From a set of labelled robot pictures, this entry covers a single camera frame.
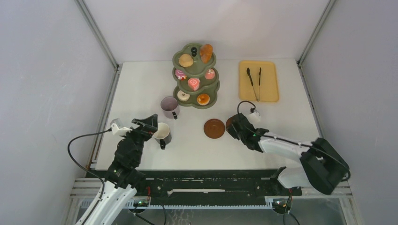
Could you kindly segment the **brown saucer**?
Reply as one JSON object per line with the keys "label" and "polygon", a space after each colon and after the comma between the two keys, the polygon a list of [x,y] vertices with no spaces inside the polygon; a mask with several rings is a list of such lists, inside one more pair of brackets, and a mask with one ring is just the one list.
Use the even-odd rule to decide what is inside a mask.
{"label": "brown saucer", "polygon": [[225,124],[219,119],[210,119],[205,122],[203,130],[207,137],[218,139],[225,133]]}

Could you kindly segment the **orange glazed donut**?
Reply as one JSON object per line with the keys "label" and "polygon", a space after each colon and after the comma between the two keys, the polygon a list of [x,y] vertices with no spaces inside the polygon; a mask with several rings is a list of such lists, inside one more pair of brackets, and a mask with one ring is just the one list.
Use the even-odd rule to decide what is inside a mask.
{"label": "orange glazed donut", "polygon": [[199,105],[207,105],[209,104],[209,102],[210,102],[210,96],[208,94],[203,93],[197,96],[197,103]]}

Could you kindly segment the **yellow serving tray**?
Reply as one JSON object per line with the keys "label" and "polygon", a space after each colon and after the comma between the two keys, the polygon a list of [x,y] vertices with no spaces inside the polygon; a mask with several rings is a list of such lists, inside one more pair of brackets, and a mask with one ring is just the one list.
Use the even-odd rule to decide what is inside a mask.
{"label": "yellow serving tray", "polygon": [[238,75],[241,100],[268,103],[279,101],[275,63],[243,60],[239,63]]}

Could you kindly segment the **black metal food tongs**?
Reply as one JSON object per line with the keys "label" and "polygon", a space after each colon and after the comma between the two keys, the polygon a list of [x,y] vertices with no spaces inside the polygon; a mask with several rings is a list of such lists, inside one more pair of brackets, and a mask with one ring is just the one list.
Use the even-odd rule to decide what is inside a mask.
{"label": "black metal food tongs", "polygon": [[257,101],[257,102],[260,101],[261,72],[262,72],[262,68],[260,67],[260,69],[259,69],[259,77],[258,77],[258,87],[259,87],[259,91],[258,91],[258,94],[257,94],[257,93],[256,93],[256,90],[255,90],[255,88],[254,88],[254,82],[253,82],[253,78],[252,78],[251,73],[250,73],[250,68],[247,68],[247,69],[246,69],[246,73],[247,73],[247,75],[248,75],[248,77],[249,77],[249,80],[250,80],[250,83],[251,83],[251,86],[252,86],[252,89],[253,89],[253,92],[254,92],[254,95],[255,95],[255,97],[256,97],[256,101]]}

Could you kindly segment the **green three-tier dessert stand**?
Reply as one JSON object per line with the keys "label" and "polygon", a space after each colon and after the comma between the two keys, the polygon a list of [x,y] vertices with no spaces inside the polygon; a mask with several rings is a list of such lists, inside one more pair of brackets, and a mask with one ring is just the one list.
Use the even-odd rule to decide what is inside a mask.
{"label": "green three-tier dessert stand", "polygon": [[[216,55],[213,52],[211,60],[205,64],[201,61],[200,59],[200,47],[204,44],[200,43],[189,43],[185,45],[180,51],[176,52],[172,58],[172,63],[173,63],[173,78],[177,83],[177,86],[174,89],[173,96],[178,100],[177,98],[177,92],[179,90],[182,90],[183,92],[190,94],[190,99],[186,102],[181,102],[178,100],[179,105],[185,106],[185,107],[194,107],[197,109],[207,109],[212,107],[216,101],[217,101],[217,92],[220,88],[220,81],[219,81],[219,73],[215,69],[216,65]],[[178,63],[179,57],[184,54],[190,54],[193,59],[194,59],[194,64],[190,67],[181,67]],[[179,69],[182,70],[187,78],[183,81],[178,80],[175,77],[175,70]],[[215,71],[215,77],[214,79],[207,80],[205,78],[205,74],[209,69],[213,69]],[[193,91],[187,84],[188,79],[190,78],[199,78],[200,79],[200,88],[197,91]],[[197,103],[197,96],[199,94],[206,93],[210,96],[210,102],[207,105],[199,105]]]}

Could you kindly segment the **pink strawberry cake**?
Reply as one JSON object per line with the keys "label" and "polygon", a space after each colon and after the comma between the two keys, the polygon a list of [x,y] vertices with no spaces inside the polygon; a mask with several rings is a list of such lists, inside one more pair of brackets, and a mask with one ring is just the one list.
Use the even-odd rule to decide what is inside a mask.
{"label": "pink strawberry cake", "polygon": [[207,80],[214,79],[214,77],[215,77],[215,71],[214,71],[213,69],[209,69],[209,70],[206,72],[206,74],[205,74],[205,78],[206,78]]}

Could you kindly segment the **pink swirl cake slice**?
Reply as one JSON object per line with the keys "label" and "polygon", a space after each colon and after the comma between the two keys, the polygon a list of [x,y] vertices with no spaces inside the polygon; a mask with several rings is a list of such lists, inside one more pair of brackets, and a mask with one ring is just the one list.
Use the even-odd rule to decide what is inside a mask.
{"label": "pink swirl cake slice", "polygon": [[188,79],[187,84],[193,91],[197,91],[200,88],[200,79],[190,78]]}

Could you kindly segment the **white glazed donut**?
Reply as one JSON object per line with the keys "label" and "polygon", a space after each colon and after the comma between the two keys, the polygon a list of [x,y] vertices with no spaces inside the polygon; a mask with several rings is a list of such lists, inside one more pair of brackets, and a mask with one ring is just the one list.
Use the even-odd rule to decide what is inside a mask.
{"label": "white glazed donut", "polygon": [[190,94],[187,94],[187,93],[183,92],[182,90],[179,90],[177,92],[177,98],[181,102],[186,102],[190,99]]}

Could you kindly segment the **purple swirl cake slice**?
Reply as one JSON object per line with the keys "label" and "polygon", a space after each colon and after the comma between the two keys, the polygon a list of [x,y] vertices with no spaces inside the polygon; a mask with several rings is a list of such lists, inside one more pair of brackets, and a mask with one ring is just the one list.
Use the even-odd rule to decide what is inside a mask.
{"label": "purple swirl cake slice", "polygon": [[179,70],[179,69],[176,69],[174,74],[175,74],[175,77],[180,81],[183,81],[187,78],[186,74],[182,70]]}

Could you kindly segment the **brown croissant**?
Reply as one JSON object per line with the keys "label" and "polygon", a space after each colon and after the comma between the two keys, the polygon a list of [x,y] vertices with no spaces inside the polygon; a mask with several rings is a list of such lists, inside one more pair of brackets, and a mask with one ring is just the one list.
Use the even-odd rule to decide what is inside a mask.
{"label": "brown croissant", "polygon": [[211,44],[205,44],[200,47],[200,59],[203,63],[207,64],[213,55],[213,46]]}

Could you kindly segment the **beige round cookie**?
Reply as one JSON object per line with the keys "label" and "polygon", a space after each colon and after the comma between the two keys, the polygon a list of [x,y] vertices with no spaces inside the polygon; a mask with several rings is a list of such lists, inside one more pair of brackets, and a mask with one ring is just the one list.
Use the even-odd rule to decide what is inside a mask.
{"label": "beige round cookie", "polygon": [[190,54],[184,53],[179,57],[178,63],[181,67],[188,68],[194,64],[194,59]]}

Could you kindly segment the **brown wooden cup lid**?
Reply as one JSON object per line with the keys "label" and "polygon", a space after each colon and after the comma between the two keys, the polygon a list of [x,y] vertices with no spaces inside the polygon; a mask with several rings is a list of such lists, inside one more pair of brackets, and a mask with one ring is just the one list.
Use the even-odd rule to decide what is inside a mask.
{"label": "brown wooden cup lid", "polygon": [[227,119],[227,121],[226,121],[226,123],[225,123],[226,129],[228,129],[228,127],[231,125],[232,121],[233,121],[233,118],[232,118],[232,117],[230,117],[230,118]]}

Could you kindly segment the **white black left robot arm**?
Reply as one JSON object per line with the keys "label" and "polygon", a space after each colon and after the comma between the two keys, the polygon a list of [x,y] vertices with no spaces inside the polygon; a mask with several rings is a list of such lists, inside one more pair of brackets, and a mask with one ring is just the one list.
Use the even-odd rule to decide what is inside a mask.
{"label": "white black left robot arm", "polygon": [[158,115],[133,119],[132,123],[137,127],[124,127],[119,119],[114,119],[107,129],[122,139],[105,175],[95,175],[101,182],[100,191],[76,221],[77,225],[110,225],[130,199],[146,191],[145,175],[137,167],[141,163],[144,143],[158,130]]}

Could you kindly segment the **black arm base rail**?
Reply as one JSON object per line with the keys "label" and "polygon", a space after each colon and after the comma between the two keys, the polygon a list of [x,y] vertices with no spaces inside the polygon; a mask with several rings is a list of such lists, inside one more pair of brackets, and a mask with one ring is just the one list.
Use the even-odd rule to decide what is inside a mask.
{"label": "black arm base rail", "polygon": [[143,170],[137,196],[164,206],[257,206],[265,197],[301,196],[299,187],[284,188],[278,169]]}

